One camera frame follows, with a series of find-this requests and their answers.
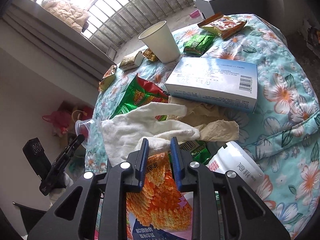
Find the white cloth glove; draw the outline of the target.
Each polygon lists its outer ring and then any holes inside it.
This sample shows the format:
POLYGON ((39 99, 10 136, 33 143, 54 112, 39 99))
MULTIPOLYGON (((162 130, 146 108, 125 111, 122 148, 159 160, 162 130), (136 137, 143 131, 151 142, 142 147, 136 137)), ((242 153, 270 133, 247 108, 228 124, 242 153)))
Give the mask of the white cloth glove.
POLYGON ((156 116, 185 116, 187 107, 172 103, 151 102, 126 114, 101 122, 101 132, 108 161, 112 166, 125 161, 129 153, 140 149, 143 139, 149 142, 149 155, 170 150, 170 142, 197 140, 200 132, 178 120, 159 121, 156 116))

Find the clear plastic bowl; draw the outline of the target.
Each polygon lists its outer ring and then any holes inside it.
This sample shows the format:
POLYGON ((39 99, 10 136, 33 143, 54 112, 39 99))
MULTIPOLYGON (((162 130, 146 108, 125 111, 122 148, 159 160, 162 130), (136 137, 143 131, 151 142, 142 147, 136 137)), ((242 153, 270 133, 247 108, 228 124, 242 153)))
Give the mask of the clear plastic bowl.
POLYGON ((92 150, 100 142, 102 142, 101 135, 101 121, 97 119, 77 120, 75 122, 76 135, 82 134, 84 141, 82 146, 87 150, 92 150))

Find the white resealable pouch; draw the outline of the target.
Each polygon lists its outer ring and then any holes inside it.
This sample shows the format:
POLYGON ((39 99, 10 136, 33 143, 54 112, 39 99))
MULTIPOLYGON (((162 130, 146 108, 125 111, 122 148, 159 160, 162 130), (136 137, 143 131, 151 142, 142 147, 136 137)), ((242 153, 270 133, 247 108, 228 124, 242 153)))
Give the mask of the white resealable pouch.
POLYGON ((206 165, 211 171, 225 174, 233 171, 253 190, 264 181, 264 173, 256 162, 234 141, 218 149, 206 165))

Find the orange chips bag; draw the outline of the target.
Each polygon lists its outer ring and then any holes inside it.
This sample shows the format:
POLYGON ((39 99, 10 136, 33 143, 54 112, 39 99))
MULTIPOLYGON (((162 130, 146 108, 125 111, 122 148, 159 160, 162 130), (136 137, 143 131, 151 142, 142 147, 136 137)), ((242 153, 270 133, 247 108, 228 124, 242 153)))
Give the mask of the orange chips bag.
POLYGON ((142 190, 126 194, 127 239, 190 239, 192 214, 172 177, 168 154, 148 157, 142 190))

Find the red gift bag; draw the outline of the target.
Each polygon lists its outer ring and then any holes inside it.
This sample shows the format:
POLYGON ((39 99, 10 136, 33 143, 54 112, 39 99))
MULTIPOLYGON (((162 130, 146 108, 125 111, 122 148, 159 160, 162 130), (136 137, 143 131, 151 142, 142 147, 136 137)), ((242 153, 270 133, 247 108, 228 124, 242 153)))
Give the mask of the red gift bag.
POLYGON ((63 137, 68 132, 72 132, 75 122, 87 120, 93 116, 93 108, 87 105, 74 105, 68 101, 63 101, 57 110, 49 115, 43 115, 42 120, 48 122, 53 127, 53 135, 63 137))

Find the crumpled beige tissue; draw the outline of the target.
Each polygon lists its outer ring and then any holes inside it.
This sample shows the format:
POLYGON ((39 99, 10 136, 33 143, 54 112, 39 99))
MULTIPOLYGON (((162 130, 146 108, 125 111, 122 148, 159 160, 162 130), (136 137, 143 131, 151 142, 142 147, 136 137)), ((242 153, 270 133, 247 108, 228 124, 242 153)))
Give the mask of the crumpled beige tissue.
POLYGON ((169 97, 168 103, 187 108, 185 116, 169 115, 168 119, 181 121, 200 131, 200 140, 228 142, 239 139, 240 128, 226 116, 226 109, 217 105, 169 97))

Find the red green snack bag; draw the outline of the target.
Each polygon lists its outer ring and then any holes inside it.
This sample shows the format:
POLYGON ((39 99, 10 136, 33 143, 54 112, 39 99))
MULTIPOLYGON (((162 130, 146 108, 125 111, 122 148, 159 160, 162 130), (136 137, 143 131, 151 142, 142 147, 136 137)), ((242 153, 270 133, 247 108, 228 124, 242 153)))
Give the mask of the red green snack bag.
POLYGON ((125 90, 120 103, 110 116, 129 113, 140 106, 151 102, 168 103, 169 94, 151 81, 144 80, 136 75, 125 90))

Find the floral quilt covered table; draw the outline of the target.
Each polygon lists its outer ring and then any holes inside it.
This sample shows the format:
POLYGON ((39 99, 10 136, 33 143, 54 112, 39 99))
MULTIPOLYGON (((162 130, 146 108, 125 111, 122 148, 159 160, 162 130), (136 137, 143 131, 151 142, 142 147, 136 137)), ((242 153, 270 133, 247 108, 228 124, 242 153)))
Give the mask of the floral quilt covered table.
POLYGON ((225 117, 238 124, 238 144, 265 174, 257 195, 292 239, 319 239, 319 230, 306 233, 319 204, 317 95, 279 29, 253 14, 236 18, 244 28, 216 38, 204 57, 255 64, 258 98, 253 113, 226 109, 225 117))

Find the white blue carton box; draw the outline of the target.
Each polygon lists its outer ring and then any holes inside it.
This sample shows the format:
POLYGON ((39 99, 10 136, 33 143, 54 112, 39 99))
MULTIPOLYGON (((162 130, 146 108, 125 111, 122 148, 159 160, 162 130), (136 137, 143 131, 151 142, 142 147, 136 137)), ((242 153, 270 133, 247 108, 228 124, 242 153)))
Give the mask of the white blue carton box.
POLYGON ((173 97, 253 113, 258 70, 244 61, 183 57, 164 85, 173 97))

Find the gold snack wrapper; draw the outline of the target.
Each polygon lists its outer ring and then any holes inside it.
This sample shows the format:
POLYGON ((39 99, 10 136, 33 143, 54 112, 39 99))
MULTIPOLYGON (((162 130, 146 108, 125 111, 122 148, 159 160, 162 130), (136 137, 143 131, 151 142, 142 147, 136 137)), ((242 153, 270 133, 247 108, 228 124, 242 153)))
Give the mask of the gold snack wrapper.
POLYGON ((143 59, 144 56, 141 51, 131 53, 129 55, 126 55, 122 59, 119 68, 124 72, 134 68, 138 68, 142 64, 143 59))

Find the green snack wrapper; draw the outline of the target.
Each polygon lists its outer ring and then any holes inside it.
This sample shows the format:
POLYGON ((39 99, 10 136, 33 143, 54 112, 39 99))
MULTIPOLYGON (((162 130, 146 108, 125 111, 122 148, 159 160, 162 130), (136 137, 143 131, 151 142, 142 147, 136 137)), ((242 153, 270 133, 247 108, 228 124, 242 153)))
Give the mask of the green snack wrapper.
POLYGON ((216 35, 194 35, 183 44, 183 52, 188 55, 202 56, 214 43, 216 35))

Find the white paper cup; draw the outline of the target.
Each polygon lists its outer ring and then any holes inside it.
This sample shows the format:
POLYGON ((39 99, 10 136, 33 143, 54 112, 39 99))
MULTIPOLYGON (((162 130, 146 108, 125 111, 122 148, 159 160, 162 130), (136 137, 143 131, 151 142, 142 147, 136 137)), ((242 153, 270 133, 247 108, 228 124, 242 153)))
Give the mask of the white paper cup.
POLYGON ((148 46, 162 63, 175 61, 180 56, 180 50, 167 25, 167 21, 152 25, 143 31, 138 39, 148 46))

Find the orange red snack bag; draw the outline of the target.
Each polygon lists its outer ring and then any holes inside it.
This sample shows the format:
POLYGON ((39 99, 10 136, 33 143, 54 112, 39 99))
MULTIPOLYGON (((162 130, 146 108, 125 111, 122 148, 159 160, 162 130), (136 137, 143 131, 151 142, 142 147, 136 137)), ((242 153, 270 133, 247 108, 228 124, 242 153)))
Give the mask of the orange red snack bag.
POLYGON ((198 23, 197 26, 225 40, 239 32, 246 23, 247 21, 217 13, 198 23))

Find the metal balcony railing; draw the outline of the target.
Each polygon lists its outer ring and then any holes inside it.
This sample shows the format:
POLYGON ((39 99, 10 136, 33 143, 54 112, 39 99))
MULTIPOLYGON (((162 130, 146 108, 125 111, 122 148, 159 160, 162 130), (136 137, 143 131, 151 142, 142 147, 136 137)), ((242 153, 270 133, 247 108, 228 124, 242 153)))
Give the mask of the metal balcony railing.
POLYGON ((82 35, 103 51, 117 50, 151 25, 192 5, 192 0, 94 0, 82 35))

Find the grey cabinet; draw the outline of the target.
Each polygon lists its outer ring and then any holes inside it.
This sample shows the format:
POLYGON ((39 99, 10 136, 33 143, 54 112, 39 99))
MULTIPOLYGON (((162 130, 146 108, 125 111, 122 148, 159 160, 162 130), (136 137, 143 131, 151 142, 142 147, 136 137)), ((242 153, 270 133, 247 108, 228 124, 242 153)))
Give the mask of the grey cabinet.
POLYGON ((268 18, 266 0, 193 0, 204 20, 217 14, 255 14, 268 18))

